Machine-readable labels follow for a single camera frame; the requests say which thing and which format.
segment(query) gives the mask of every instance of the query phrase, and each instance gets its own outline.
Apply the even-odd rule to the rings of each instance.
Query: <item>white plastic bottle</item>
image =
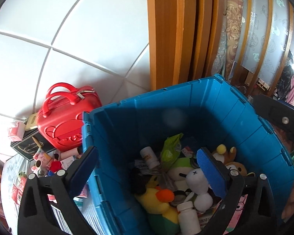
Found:
[[[177,205],[177,211],[182,235],[195,235],[200,233],[200,224],[193,202],[184,202]]]
[[[160,162],[151,147],[144,147],[140,151],[140,155],[145,159],[150,170],[156,169],[160,165]]]

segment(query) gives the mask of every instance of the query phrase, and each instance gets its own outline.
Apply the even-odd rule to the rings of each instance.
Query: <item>black gift box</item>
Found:
[[[40,142],[44,152],[49,153],[55,150],[54,146],[40,134],[37,128],[26,131],[21,141],[11,142],[11,147],[28,161],[32,161],[33,155],[38,150],[38,146],[32,137]]]

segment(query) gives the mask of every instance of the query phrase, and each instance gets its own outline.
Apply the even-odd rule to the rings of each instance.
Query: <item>red handle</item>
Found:
[[[56,97],[56,96],[64,96],[64,97],[68,98],[70,100],[71,105],[75,105],[80,101],[80,98],[77,98],[68,92],[55,92],[55,93],[49,95],[47,97],[47,99],[44,100],[44,103],[43,103],[43,116],[44,116],[44,118],[46,118],[47,116],[50,115],[50,111],[48,108],[49,100],[53,97]]]
[[[49,88],[49,90],[46,94],[46,99],[49,97],[49,95],[51,95],[52,90],[58,86],[65,87],[68,90],[70,90],[70,92],[77,90],[77,88],[73,87],[72,85],[70,85],[68,83],[60,82],[60,83],[54,84],[53,86],[51,86],[51,88]]]

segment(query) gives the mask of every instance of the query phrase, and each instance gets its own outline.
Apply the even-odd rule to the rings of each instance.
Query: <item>blue plastic bin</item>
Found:
[[[289,196],[294,167],[286,148],[246,97],[218,74],[109,104],[83,119],[83,149],[94,145],[99,151],[88,183],[105,234],[154,234],[129,191],[128,163],[140,158],[142,148],[180,132],[211,151],[219,144],[236,146],[236,161],[267,175],[278,215]]]

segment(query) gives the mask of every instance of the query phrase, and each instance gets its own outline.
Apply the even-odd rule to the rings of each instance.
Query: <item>green snack package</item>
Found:
[[[182,137],[183,133],[180,133],[165,140],[160,154],[163,172],[167,172],[173,163],[179,158],[181,152],[180,139]]]

